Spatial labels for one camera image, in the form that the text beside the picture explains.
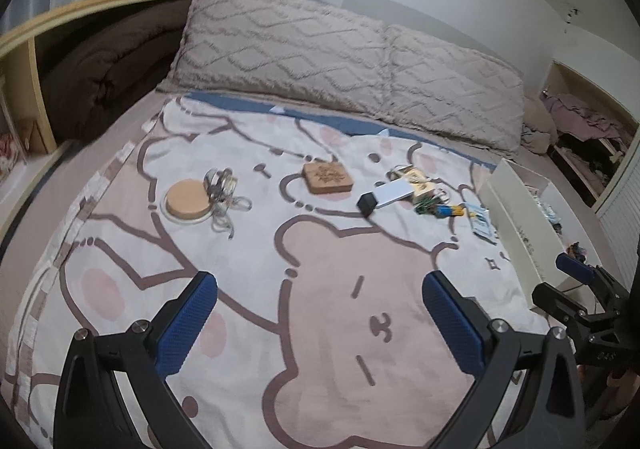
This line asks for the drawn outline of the blue white sachet packet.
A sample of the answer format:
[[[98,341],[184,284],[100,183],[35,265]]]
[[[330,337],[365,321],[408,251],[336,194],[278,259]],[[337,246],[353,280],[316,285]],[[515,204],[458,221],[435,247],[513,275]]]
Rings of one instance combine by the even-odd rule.
[[[497,243],[494,226],[491,224],[488,210],[479,205],[471,203],[465,204],[466,213],[468,213],[471,229],[474,235],[490,242]]]

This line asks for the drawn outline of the right beige textured pillow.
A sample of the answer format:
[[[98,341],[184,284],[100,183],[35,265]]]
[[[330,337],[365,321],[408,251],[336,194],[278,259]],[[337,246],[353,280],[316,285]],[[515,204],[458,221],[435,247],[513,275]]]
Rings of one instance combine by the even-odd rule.
[[[385,31],[391,122],[514,152],[521,143],[520,74],[475,49],[392,24]]]

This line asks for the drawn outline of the yellow white small box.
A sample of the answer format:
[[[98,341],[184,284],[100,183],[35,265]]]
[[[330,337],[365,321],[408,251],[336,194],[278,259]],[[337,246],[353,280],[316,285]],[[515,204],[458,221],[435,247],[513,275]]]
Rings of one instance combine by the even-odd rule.
[[[408,166],[400,171],[401,177],[404,178],[412,188],[411,201],[413,204],[419,203],[424,198],[429,198],[434,190],[435,185],[431,179],[413,166]]]

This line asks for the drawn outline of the pile of clothes in nook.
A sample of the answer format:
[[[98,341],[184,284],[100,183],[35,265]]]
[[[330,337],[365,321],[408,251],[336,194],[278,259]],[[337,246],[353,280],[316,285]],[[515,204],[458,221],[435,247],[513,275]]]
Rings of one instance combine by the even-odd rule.
[[[592,205],[622,165],[634,136],[619,120],[592,109],[574,94],[549,96],[544,106],[558,133],[549,155]]]

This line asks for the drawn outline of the cartoon bear blanket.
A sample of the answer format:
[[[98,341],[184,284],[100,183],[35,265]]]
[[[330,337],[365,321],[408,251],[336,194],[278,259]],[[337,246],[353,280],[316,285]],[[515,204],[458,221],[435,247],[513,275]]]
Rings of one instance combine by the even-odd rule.
[[[32,441],[53,441],[73,334],[149,319],[200,270],[218,301],[168,385],[216,448],[422,448],[472,383],[422,303],[440,269],[513,328],[542,333],[506,248],[466,218],[419,215],[397,202],[363,218],[356,202],[411,164],[456,203],[476,203],[489,169],[416,139],[349,136],[303,116],[239,100],[150,94],[108,133],[100,166],[36,256],[10,328],[1,396]],[[340,162],[352,190],[312,194],[310,162]],[[208,212],[185,221],[167,190],[231,168],[235,236]]]

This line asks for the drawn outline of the green clip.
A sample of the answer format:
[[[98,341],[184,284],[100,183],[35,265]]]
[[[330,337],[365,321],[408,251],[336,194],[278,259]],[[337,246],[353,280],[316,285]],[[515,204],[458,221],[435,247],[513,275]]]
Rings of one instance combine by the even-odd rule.
[[[414,210],[419,215],[430,214],[437,218],[445,218],[451,215],[451,208],[442,203],[420,202],[414,206]]]

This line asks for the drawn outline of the round cork coaster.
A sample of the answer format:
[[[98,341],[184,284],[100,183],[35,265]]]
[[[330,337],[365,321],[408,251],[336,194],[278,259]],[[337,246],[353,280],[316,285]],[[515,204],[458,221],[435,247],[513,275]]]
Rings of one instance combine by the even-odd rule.
[[[194,221],[203,218],[210,209],[204,183],[197,179],[183,179],[166,192],[164,205],[172,218]]]

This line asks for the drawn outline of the beige textured pillow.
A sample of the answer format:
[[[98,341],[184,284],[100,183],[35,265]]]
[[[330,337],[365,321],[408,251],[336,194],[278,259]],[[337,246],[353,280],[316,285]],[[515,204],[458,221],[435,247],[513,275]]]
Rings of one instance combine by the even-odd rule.
[[[239,91],[380,117],[385,26],[313,0],[191,0],[161,91]]]
[[[391,122],[514,152],[521,143],[520,74],[475,49],[392,24],[385,31]]]

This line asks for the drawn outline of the brown folded blanket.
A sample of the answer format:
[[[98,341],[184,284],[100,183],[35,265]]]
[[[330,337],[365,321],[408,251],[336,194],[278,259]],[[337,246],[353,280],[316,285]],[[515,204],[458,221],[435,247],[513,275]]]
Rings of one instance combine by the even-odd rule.
[[[168,74],[191,0],[152,0],[83,16],[35,37],[54,139],[96,140]]]

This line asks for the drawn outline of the black charger plug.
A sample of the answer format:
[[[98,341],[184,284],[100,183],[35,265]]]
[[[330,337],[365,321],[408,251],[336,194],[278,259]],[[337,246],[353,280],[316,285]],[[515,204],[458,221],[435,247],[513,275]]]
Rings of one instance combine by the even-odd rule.
[[[358,198],[357,208],[364,218],[368,218],[378,206],[378,200],[373,192],[367,192]]]

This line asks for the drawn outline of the beige plush cushion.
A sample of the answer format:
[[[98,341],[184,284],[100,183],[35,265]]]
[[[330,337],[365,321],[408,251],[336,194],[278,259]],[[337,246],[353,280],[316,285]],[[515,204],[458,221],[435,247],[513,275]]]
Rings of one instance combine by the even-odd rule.
[[[521,145],[530,152],[544,155],[558,142],[558,131],[544,104],[526,96],[521,133]]]

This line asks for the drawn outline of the white louvered closet door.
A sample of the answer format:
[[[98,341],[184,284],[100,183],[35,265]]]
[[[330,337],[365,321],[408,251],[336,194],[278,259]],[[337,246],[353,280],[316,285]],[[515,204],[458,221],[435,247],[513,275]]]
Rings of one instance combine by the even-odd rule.
[[[639,150],[631,155],[622,177],[597,211],[623,284],[631,287],[639,261]]]

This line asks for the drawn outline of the white shoe box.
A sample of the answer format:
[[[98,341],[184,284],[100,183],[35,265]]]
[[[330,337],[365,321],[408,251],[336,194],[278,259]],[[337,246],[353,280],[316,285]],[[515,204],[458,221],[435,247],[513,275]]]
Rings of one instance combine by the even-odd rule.
[[[555,266],[556,256],[573,244],[589,264],[601,261],[586,230],[549,179],[501,160],[478,194],[506,247],[530,308],[535,307],[534,288],[547,282],[592,313],[599,309],[588,287]]]

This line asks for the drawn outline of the left beige textured pillow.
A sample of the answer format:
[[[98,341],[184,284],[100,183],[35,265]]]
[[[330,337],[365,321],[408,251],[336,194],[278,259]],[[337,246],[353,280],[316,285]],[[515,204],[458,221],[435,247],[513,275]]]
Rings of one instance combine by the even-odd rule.
[[[191,0],[161,91],[239,91],[380,117],[385,26],[313,0]]]

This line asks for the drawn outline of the wooden shelf unit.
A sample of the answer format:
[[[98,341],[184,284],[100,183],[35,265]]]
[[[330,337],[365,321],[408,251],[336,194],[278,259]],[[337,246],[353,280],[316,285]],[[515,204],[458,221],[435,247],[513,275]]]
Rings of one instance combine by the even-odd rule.
[[[52,134],[40,88],[35,37],[111,8],[152,0],[80,0],[54,8],[1,37],[1,231],[8,233],[29,195],[69,146]]]

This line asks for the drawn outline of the square cork coaster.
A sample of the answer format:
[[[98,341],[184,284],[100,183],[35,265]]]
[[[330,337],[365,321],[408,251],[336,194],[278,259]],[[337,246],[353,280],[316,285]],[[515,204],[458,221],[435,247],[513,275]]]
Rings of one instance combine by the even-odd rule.
[[[303,176],[312,194],[343,193],[354,182],[340,162],[310,162],[303,166]]]

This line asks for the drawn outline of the white power bank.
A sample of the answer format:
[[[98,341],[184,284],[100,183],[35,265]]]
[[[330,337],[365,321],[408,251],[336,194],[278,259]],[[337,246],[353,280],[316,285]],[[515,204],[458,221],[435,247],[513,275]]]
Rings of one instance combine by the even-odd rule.
[[[413,187],[404,178],[398,178],[376,187],[372,191],[376,207],[383,207],[413,195]]]

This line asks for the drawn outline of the silver eyelash curler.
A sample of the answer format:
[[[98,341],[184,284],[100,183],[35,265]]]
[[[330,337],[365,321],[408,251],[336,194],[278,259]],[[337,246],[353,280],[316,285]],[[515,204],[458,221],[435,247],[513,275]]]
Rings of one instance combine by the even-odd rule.
[[[209,213],[212,217],[212,229],[215,232],[227,233],[228,239],[235,236],[234,224],[229,216],[230,210],[249,212],[253,208],[253,202],[245,196],[235,194],[238,187],[238,177],[232,169],[212,168],[206,172],[203,186],[209,201]]]

